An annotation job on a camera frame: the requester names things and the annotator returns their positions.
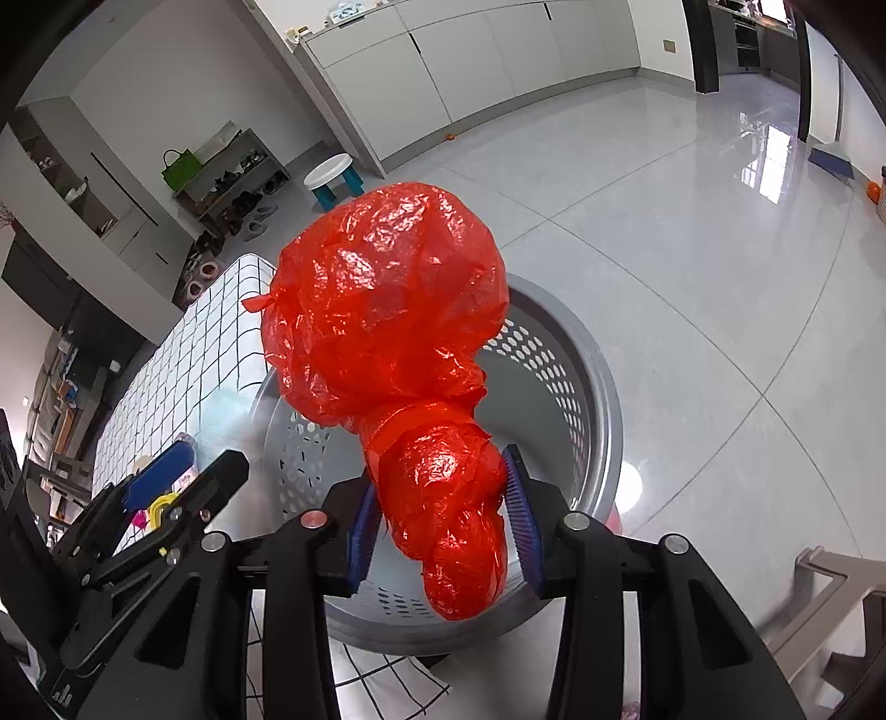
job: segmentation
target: floor tile seam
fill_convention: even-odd
[[[783,417],[781,416],[781,413],[778,412],[778,410],[777,410],[776,407],[770,402],[770,400],[769,400],[768,397],[766,397],[766,396],[764,395],[764,396],[763,396],[763,400],[764,400],[764,402],[766,402],[767,405],[769,405],[770,408],[772,408],[772,411],[778,416],[778,419],[781,421],[781,423],[782,423],[782,424],[788,429],[788,432],[791,434],[791,437],[793,437],[794,440],[797,441],[797,445],[800,446],[800,449],[803,451],[803,453],[806,455],[806,457],[809,458],[809,462],[812,463],[812,467],[815,468],[815,472],[818,474],[819,478],[821,479],[821,482],[824,484],[825,489],[828,491],[828,494],[829,494],[829,495],[831,496],[831,498],[834,500],[834,505],[836,505],[836,509],[837,509],[838,511],[840,511],[840,516],[843,518],[843,522],[846,524],[846,529],[849,530],[849,534],[850,534],[850,536],[851,536],[851,538],[852,538],[852,544],[855,545],[855,549],[856,549],[856,551],[858,552],[859,557],[860,557],[860,558],[864,558],[865,555],[864,555],[864,553],[861,551],[861,545],[859,544],[859,539],[858,539],[858,538],[856,537],[856,535],[855,535],[855,530],[852,528],[852,524],[849,522],[849,518],[846,517],[846,513],[843,511],[843,506],[840,505],[840,501],[837,500],[837,498],[836,498],[836,494],[835,494],[834,491],[831,489],[831,486],[830,486],[830,483],[828,482],[828,479],[825,477],[824,473],[821,471],[821,469],[819,468],[818,464],[817,464],[817,463],[815,462],[815,460],[812,458],[812,455],[809,454],[809,450],[806,449],[806,446],[803,445],[803,443],[802,443],[802,441],[800,440],[800,438],[797,437],[797,433],[794,432],[794,428],[791,427],[791,426],[788,424],[788,421],[787,421],[785,418],[783,418]]]
[[[627,267],[625,267],[624,265],[622,265],[620,262],[618,262],[617,260],[613,259],[612,257],[610,257],[609,255],[607,255],[606,253],[604,253],[599,247],[597,247],[597,246],[595,246],[595,245],[592,245],[589,241],[587,241],[587,240],[585,240],[585,239],[579,237],[578,235],[576,235],[576,234],[573,233],[572,231],[568,230],[567,228],[564,228],[564,227],[563,227],[560,223],[558,223],[556,220],[551,220],[550,222],[553,223],[554,225],[556,225],[556,226],[557,226],[558,228],[560,228],[561,230],[563,230],[563,231],[565,231],[565,232],[568,232],[568,233],[569,233],[570,235],[572,235],[572,236],[573,236],[578,242],[582,243],[583,245],[586,245],[586,246],[590,247],[590,248],[591,248],[592,250],[594,250],[596,253],[598,253],[598,254],[601,255],[602,257],[606,258],[606,260],[608,260],[609,262],[611,262],[613,265],[615,265],[615,266],[616,266],[617,268],[619,268],[620,270],[623,270],[624,272],[626,272],[631,278],[633,278],[633,279],[636,280],[638,283],[640,283],[643,287],[645,287],[647,290],[649,290],[649,291],[650,291],[653,295],[655,295],[655,296],[656,296],[661,302],[663,302],[668,308],[670,308],[673,312],[677,313],[677,315],[679,315],[681,318],[683,318],[683,320],[685,320],[687,323],[689,323],[689,325],[690,325],[690,326],[691,326],[691,327],[692,327],[692,328],[693,328],[698,334],[700,334],[705,340],[707,340],[708,343],[709,343],[709,344],[710,344],[715,350],[717,350],[717,352],[719,352],[719,353],[720,353],[720,354],[721,354],[721,355],[722,355],[722,356],[723,356],[723,357],[729,362],[729,364],[731,364],[731,365],[732,365],[732,366],[733,366],[733,367],[734,367],[734,368],[735,368],[735,369],[736,369],[736,370],[742,375],[742,377],[743,377],[745,380],[748,381],[748,384],[749,384],[751,387],[754,388],[754,391],[755,391],[756,393],[758,393],[758,395],[762,395],[762,394],[763,394],[763,393],[760,391],[760,388],[757,387],[757,384],[756,384],[753,380],[751,380],[751,379],[748,377],[748,375],[745,373],[745,371],[742,370],[742,368],[738,366],[738,364],[735,362],[735,360],[733,360],[733,359],[727,354],[727,352],[726,352],[725,350],[723,350],[723,349],[722,349],[722,348],[721,348],[716,342],[714,342],[714,341],[708,336],[708,334],[707,334],[704,330],[702,330],[698,325],[696,325],[691,319],[689,319],[688,317],[686,317],[686,315],[684,315],[684,314],[683,314],[678,308],[674,307],[674,305],[672,305],[672,304],[671,304],[671,303],[670,303],[670,302],[669,302],[669,301],[668,301],[668,300],[667,300],[667,299],[666,299],[666,298],[665,298],[660,292],[658,292],[658,290],[656,290],[654,287],[651,287],[651,286],[647,285],[646,282],[644,282],[641,278],[639,278],[639,277],[637,277],[636,275],[634,275],[633,272],[631,272]]]
[[[529,207],[529,206],[526,205],[525,203],[520,202],[520,200],[517,200],[517,198],[512,198],[512,197],[511,197],[510,195],[508,195],[506,192],[502,192],[502,191],[499,190],[498,188],[490,187],[489,185],[487,185],[487,184],[481,182],[480,180],[477,180],[477,179],[475,179],[475,178],[473,178],[473,177],[470,177],[470,176],[465,175],[465,174],[464,174],[463,172],[461,172],[460,170],[455,170],[455,169],[453,169],[453,168],[450,168],[448,165],[444,165],[442,162],[437,162],[436,160],[431,160],[430,158],[426,158],[426,157],[424,157],[423,155],[419,155],[418,157],[420,157],[420,158],[421,158],[422,160],[424,160],[425,162],[430,162],[432,165],[436,165],[438,168],[443,168],[444,170],[448,170],[448,171],[451,172],[451,173],[455,173],[455,174],[458,175],[459,177],[463,177],[465,180],[470,180],[472,183],[474,183],[474,184],[476,184],[476,185],[479,185],[479,186],[482,187],[484,190],[488,190],[488,191],[490,191],[490,192],[494,192],[496,195],[501,195],[501,196],[502,196],[504,199],[506,199],[506,200],[510,200],[511,202],[515,202],[515,203],[517,203],[517,204],[518,204],[520,207],[522,207],[524,210],[529,210],[529,212],[531,212],[533,215],[537,215],[538,217],[544,217],[545,220],[550,220],[549,217],[544,216],[544,215],[543,215],[542,213],[540,213],[538,210],[533,210],[531,207]],[[509,245],[509,244],[512,243],[513,241],[514,241],[514,240],[509,240],[509,242],[506,243],[506,244]]]
[[[470,176],[465,175],[463,172],[461,172],[461,171],[459,171],[459,170],[456,170],[456,169],[454,169],[454,168],[450,168],[448,165],[446,165],[446,164],[443,163],[443,162],[437,162],[436,160],[430,160],[429,158],[424,158],[424,157],[423,157],[423,160],[427,160],[428,162],[431,162],[431,163],[433,163],[434,165],[437,165],[437,166],[440,167],[440,168],[444,168],[444,169],[446,169],[446,170],[449,170],[449,172],[456,173],[457,175],[460,175],[461,177],[464,177],[464,178],[466,178],[466,179],[468,179],[468,180],[471,180],[472,183],[476,183],[476,184],[478,184],[478,185],[481,185],[482,187],[486,188],[487,190],[491,190],[491,191],[493,191],[493,192],[497,192],[497,193],[498,193],[499,195],[501,195],[502,197],[505,197],[505,198],[507,198],[508,200],[513,200],[513,201],[516,202],[519,206],[524,207],[524,208],[526,208],[527,210],[531,210],[533,213],[535,213],[536,215],[540,215],[541,217],[544,217],[546,220],[553,220],[553,219],[554,219],[555,217],[557,217],[558,215],[560,215],[560,214],[566,212],[566,211],[569,210],[569,209],[572,209],[573,207],[575,207],[575,206],[578,205],[579,203],[584,202],[584,201],[587,200],[588,198],[592,198],[592,197],[594,197],[598,192],[605,190],[606,188],[610,187],[611,185],[614,185],[615,183],[617,183],[617,182],[619,182],[619,181],[621,181],[621,180],[624,180],[626,177],[630,177],[630,176],[633,175],[634,173],[638,173],[638,172],[640,172],[641,170],[644,170],[644,169],[648,168],[648,167],[649,167],[650,165],[652,165],[654,162],[658,162],[659,160],[663,160],[664,158],[667,158],[667,157],[673,155],[674,153],[678,153],[680,150],[684,150],[685,148],[689,147],[690,145],[693,145],[694,143],[697,143],[699,140],[704,139],[705,137],[707,137],[707,136],[699,136],[699,137],[697,137],[696,139],[694,139],[694,140],[692,140],[692,141],[686,143],[685,145],[681,145],[680,147],[674,148],[673,150],[669,151],[668,153],[665,153],[664,155],[661,155],[660,157],[657,157],[657,158],[654,158],[653,160],[650,160],[649,162],[647,162],[646,164],[642,165],[641,167],[636,168],[636,169],[634,169],[634,170],[631,170],[631,171],[625,173],[624,175],[615,178],[614,180],[612,180],[611,182],[608,182],[608,183],[607,183],[606,185],[604,185],[603,187],[599,187],[599,188],[597,188],[597,189],[594,190],[593,192],[590,192],[588,195],[585,195],[583,198],[580,198],[579,200],[576,200],[575,202],[571,203],[570,205],[564,207],[562,210],[557,210],[553,215],[545,215],[544,213],[540,212],[539,210],[536,210],[536,209],[533,208],[533,207],[529,207],[528,205],[526,205],[525,203],[521,202],[520,200],[517,200],[517,199],[515,199],[515,198],[512,198],[512,197],[511,197],[510,195],[508,195],[507,193],[502,192],[501,190],[498,190],[497,188],[490,187],[489,185],[485,184],[485,183],[484,183],[483,181],[481,181],[481,180],[477,180],[477,179],[474,178],[474,177],[470,177]]]
[[[654,513],[652,513],[646,520],[644,520],[636,529],[631,531],[631,536],[636,536],[643,528],[649,525],[661,512],[670,505],[674,500],[676,500],[686,489],[695,482],[696,478],[704,472],[704,470],[716,459],[716,457],[723,451],[723,449],[729,444],[729,442],[735,437],[739,430],[742,429],[742,426],[748,421],[748,418],[753,414],[754,410],[763,402],[764,398],[760,395],[755,401],[754,404],[751,405],[750,410],[744,415],[744,417],[739,421],[739,423],[735,426],[734,430],[729,434],[726,440],[723,441],[722,444],[714,451],[714,453],[704,462],[704,464],[698,468],[695,474],[692,475],[681,487],[678,489],[673,495],[671,495],[660,508],[658,508]]]
[[[815,302],[812,304],[812,309],[809,311],[809,316],[806,318],[806,322],[803,323],[803,327],[800,328],[800,332],[797,334],[797,338],[794,340],[794,344],[790,346],[790,350],[788,354],[785,355],[784,360],[781,361],[781,365],[779,365],[778,370],[773,375],[773,378],[769,380],[769,384],[766,386],[766,389],[763,391],[763,396],[772,389],[773,384],[778,379],[779,375],[781,375],[781,371],[784,370],[784,366],[788,364],[788,360],[794,354],[794,350],[797,349],[797,345],[800,344],[800,340],[803,338],[803,334],[806,332],[806,328],[809,326],[809,323],[812,321],[812,316],[815,315],[815,310],[819,307],[819,303],[821,302],[821,298],[825,293],[825,289],[828,287],[828,281],[831,278],[831,274],[834,272],[834,267],[836,266],[836,259],[840,255],[840,250],[843,248],[843,240],[846,237],[846,231],[849,230],[849,218],[852,214],[852,204],[855,202],[855,195],[852,195],[852,198],[849,203],[849,209],[846,211],[846,219],[843,221],[843,232],[840,234],[840,239],[836,244],[836,250],[834,251],[834,257],[831,258],[831,264],[828,268],[828,274],[825,276],[824,281],[821,283],[821,289],[819,290],[818,297],[815,298]]]
[[[507,247],[507,246],[509,246],[509,245],[513,245],[513,244],[516,243],[518,240],[520,240],[520,239],[522,239],[522,238],[525,238],[530,232],[535,231],[535,230],[538,230],[543,224],[545,224],[545,223],[550,223],[550,222],[551,222],[551,221],[548,220],[547,217],[542,218],[540,223],[538,223],[538,224],[536,224],[536,225],[533,225],[533,226],[532,226],[529,230],[527,230],[526,232],[521,232],[521,233],[520,233],[519,235],[517,235],[514,239],[512,239],[512,240],[508,240],[508,242],[506,242],[504,245],[502,245],[501,247],[499,247],[499,252],[501,252],[502,250],[504,250],[505,247]]]

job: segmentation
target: kitchen cabinet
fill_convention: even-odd
[[[517,95],[566,80],[553,19],[544,3],[489,10],[486,19]]]
[[[379,158],[450,122],[409,34],[361,50],[326,72]]]
[[[514,97],[484,13],[420,27],[412,36],[452,121]]]
[[[640,66],[640,47],[627,0],[592,0],[608,70]]]
[[[392,8],[371,12],[358,20],[337,27],[334,32],[323,33],[311,40],[309,45],[321,67],[329,67],[371,45],[388,38],[402,35],[406,26],[400,15]]]
[[[601,38],[604,28],[599,27],[591,0],[556,0],[547,5],[566,79],[609,70],[607,46]]]

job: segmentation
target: blue gripper pad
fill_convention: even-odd
[[[194,449],[187,442],[173,442],[133,480],[123,509],[127,513],[147,510],[154,500],[168,493],[172,483],[193,464]]]

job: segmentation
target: orange ball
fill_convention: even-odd
[[[880,202],[880,196],[882,195],[882,187],[875,183],[873,180],[867,184],[867,197],[871,199],[875,205]]]

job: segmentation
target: white stool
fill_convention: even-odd
[[[354,169],[354,159],[347,153],[341,153],[320,163],[305,178],[305,187],[316,196],[320,206],[327,212],[338,202],[338,198],[329,187],[329,182],[338,176],[344,178],[354,197],[363,194],[363,181]]]

